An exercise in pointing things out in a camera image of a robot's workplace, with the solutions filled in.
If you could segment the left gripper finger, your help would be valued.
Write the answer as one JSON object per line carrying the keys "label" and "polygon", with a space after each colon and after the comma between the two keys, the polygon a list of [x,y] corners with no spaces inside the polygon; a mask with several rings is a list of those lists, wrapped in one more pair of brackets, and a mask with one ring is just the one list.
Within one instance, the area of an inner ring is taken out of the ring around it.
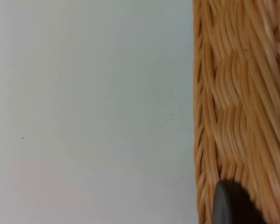
{"label": "left gripper finger", "polygon": [[212,221],[214,224],[261,224],[263,217],[239,183],[221,180],[216,184]]}

